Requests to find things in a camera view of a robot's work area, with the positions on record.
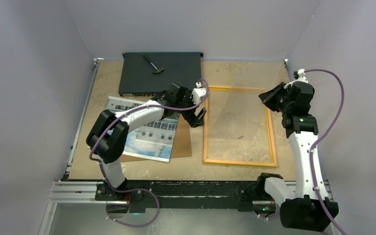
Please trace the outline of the sky building photo print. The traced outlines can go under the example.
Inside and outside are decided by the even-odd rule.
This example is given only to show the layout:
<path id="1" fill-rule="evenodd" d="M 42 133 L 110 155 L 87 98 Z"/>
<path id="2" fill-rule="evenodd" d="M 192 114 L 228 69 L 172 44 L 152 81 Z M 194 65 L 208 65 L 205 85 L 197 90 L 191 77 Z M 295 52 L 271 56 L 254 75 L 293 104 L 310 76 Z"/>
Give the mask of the sky building photo print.
<path id="1" fill-rule="evenodd" d="M 154 100 L 110 96 L 86 144 L 106 164 L 138 159 L 169 162 L 178 120 L 176 112 Z"/>

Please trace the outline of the yellow wooden picture frame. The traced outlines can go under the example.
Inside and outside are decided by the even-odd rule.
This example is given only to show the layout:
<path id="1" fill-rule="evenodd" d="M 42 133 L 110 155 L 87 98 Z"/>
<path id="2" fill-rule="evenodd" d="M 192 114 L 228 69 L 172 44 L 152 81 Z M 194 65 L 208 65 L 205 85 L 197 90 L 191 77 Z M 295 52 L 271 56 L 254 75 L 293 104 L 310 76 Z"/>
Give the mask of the yellow wooden picture frame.
<path id="1" fill-rule="evenodd" d="M 229 86 L 209 86 L 210 91 L 223 92 L 244 92 L 244 93 L 263 93 L 266 90 L 262 88 L 244 88 L 244 87 L 229 87 Z M 239 166 L 257 166 L 257 167 L 277 167 L 277 151 L 274 138 L 274 130 L 272 124 L 271 112 L 265 108 L 265 121 L 268 132 L 268 143 L 270 152 L 270 162 L 248 162 L 248 161 L 232 161 L 232 160 L 216 160 L 208 159 L 208 113 L 204 116 L 204 137 L 203 137 L 203 163 L 216 165 L 239 165 Z"/>

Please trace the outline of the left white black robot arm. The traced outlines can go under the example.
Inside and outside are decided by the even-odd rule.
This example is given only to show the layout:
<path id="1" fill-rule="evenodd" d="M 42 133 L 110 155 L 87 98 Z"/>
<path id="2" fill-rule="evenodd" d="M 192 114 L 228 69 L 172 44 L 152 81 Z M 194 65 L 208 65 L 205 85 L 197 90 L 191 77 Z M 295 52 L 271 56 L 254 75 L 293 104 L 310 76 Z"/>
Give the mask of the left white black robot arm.
<path id="1" fill-rule="evenodd" d="M 114 200 L 121 200 L 128 191 L 120 158 L 130 132 L 174 113 L 181 114 L 192 128 L 202 126 L 207 110 L 203 108 L 197 114 L 196 109 L 209 95 L 209 85 L 204 79 L 196 82 L 193 89 L 172 83 L 167 90 L 142 105 L 116 113 L 102 111 L 86 138 L 86 144 L 91 150 L 90 160 L 98 163 L 103 181 L 108 185 L 108 195 Z"/>

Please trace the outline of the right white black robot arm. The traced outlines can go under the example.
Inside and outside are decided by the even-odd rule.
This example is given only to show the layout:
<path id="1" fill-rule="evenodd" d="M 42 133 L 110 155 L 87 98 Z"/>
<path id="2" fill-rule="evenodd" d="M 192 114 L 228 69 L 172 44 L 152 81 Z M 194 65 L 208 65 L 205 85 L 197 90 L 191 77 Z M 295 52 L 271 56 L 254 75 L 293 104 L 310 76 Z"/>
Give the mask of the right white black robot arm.
<path id="1" fill-rule="evenodd" d="M 322 180 L 316 141 L 317 119 L 309 113 L 315 89 L 306 82 L 281 82 L 259 98 L 271 111 L 282 114 L 282 126 L 292 148 L 295 162 L 295 190 L 283 179 L 268 174 L 255 186 L 261 199 L 270 196 L 279 205 L 279 217 L 285 228 L 323 232 L 338 215 L 339 207 L 330 200 Z"/>

